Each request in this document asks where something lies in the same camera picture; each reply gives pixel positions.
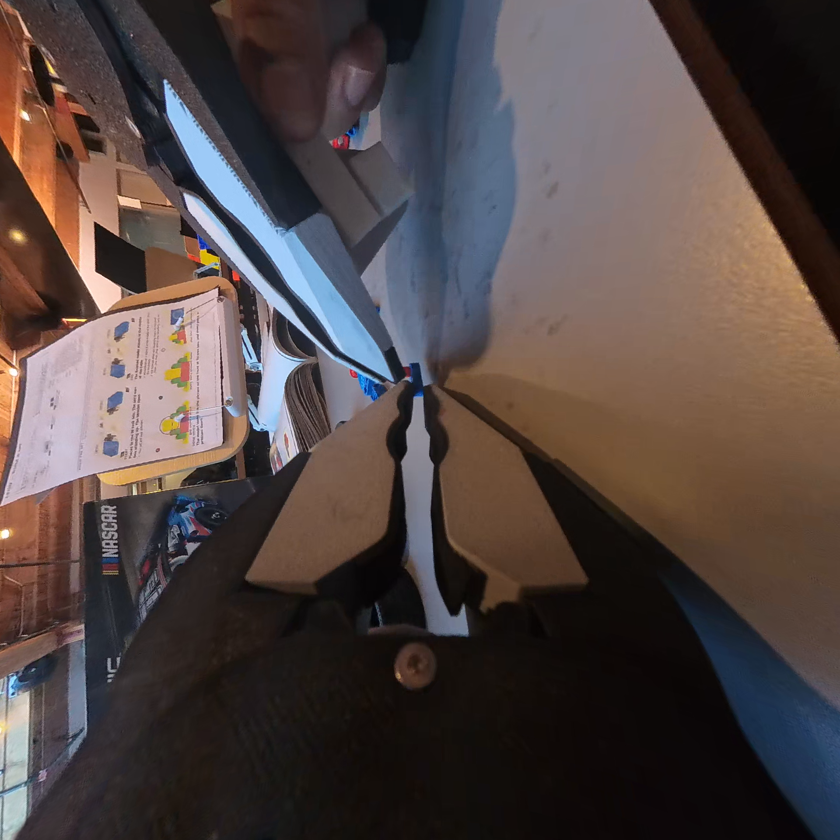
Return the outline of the person's right hand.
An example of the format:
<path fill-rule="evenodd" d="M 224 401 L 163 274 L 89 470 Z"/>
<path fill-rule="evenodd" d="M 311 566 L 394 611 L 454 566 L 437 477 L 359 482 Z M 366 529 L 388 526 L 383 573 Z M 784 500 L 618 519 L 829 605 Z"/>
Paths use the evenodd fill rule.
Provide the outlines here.
<path fill-rule="evenodd" d="M 232 1 L 238 70 L 285 144 L 334 140 L 377 108 L 386 42 L 365 1 Z"/>

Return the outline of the thick building instruction booklet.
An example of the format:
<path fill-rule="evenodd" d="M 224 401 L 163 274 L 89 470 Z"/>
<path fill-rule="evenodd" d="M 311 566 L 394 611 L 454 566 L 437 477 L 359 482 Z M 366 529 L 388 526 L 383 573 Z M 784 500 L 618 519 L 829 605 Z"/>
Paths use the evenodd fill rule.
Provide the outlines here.
<path fill-rule="evenodd" d="M 284 383 L 269 448 L 272 472 L 278 473 L 295 457 L 311 452 L 331 432 L 319 362 L 303 361 L 289 373 Z"/>

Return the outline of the black toy car box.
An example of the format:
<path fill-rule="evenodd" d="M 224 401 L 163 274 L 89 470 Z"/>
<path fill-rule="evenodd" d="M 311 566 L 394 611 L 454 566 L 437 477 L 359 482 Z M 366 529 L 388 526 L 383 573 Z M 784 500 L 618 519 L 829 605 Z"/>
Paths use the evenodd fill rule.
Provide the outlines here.
<path fill-rule="evenodd" d="M 94 500 L 83 508 L 87 725 L 172 576 L 267 476 Z"/>

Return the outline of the grey desk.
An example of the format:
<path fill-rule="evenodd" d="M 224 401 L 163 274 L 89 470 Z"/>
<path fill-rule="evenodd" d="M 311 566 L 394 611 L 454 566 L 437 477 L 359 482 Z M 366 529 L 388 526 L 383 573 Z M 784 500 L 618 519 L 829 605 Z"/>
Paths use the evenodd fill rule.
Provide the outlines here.
<path fill-rule="evenodd" d="M 838 838 L 838 347 L 647 2 L 429 2 L 363 145 L 420 362 L 681 561 L 740 721 Z"/>

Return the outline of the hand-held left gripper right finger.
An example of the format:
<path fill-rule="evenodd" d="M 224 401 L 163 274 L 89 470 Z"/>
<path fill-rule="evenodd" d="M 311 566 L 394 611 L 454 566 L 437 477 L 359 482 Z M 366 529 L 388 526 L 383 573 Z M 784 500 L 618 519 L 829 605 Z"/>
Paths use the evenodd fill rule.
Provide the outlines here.
<path fill-rule="evenodd" d="M 583 593 L 589 577 L 526 451 L 437 385 L 423 391 L 434 572 L 447 612 Z"/>

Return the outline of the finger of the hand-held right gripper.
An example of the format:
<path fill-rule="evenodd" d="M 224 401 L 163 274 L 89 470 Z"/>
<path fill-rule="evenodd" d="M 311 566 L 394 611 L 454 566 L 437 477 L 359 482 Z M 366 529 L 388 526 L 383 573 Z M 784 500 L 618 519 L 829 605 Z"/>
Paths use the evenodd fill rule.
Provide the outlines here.
<path fill-rule="evenodd" d="M 201 191 L 183 188 L 187 215 L 260 294 L 337 361 L 378 382 L 399 382 L 403 363 L 332 220 L 316 212 L 295 226 L 273 221 L 163 80 L 164 119 Z"/>
<path fill-rule="evenodd" d="M 239 275 L 336 361 L 394 381 L 394 342 L 333 224 L 320 213 L 292 230 L 247 201 L 242 226 L 210 196 L 182 192 L 185 215 Z"/>

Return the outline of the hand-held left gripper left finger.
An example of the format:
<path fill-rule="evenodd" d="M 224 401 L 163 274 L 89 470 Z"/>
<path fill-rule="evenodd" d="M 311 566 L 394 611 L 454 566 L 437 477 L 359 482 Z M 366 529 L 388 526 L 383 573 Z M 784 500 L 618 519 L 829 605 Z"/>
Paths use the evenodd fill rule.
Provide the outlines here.
<path fill-rule="evenodd" d="M 394 585 L 406 547 L 412 412 L 413 387 L 403 381 L 304 458 L 248 569 L 249 595 L 361 611 Z"/>

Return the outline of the wooden clipboard with sheet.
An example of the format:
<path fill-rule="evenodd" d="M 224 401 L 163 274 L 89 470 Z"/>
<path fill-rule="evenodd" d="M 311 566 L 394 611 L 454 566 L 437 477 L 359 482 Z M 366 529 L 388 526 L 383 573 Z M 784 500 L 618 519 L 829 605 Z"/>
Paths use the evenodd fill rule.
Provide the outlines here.
<path fill-rule="evenodd" d="M 222 277 L 132 296 L 24 358 L 2 505 L 233 457 L 249 430 L 238 300 Z"/>

